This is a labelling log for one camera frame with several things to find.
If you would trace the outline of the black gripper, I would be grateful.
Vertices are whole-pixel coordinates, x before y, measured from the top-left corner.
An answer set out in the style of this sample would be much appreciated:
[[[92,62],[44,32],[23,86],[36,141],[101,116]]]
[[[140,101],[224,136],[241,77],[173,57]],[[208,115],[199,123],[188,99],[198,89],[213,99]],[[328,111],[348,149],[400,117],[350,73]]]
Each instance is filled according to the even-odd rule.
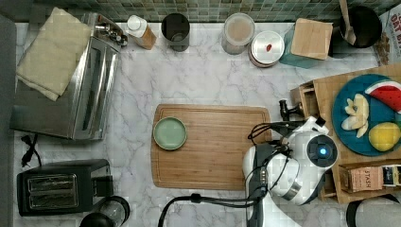
[[[289,108],[287,101],[282,99],[279,101],[280,115],[284,121],[289,121],[292,114],[298,114],[299,116],[304,116],[304,109],[301,102],[298,102],[293,108]]]

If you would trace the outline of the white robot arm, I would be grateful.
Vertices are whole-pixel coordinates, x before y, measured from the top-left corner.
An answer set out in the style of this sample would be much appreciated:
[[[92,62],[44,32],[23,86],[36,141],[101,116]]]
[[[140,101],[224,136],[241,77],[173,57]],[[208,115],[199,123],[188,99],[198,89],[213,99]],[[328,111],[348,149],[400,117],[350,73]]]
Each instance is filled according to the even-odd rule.
[[[295,205],[313,201],[324,186],[325,173],[339,157],[324,119],[310,116],[291,121],[292,114],[303,113],[302,105],[290,109],[284,100],[279,105],[281,122],[258,124],[248,135],[253,145],[242,164],[245,195],[249,199],[247,227],[300,227],[272,198],[279,197]],[[254,142],[256,136],[268,130],[278,132],[282,138]]]

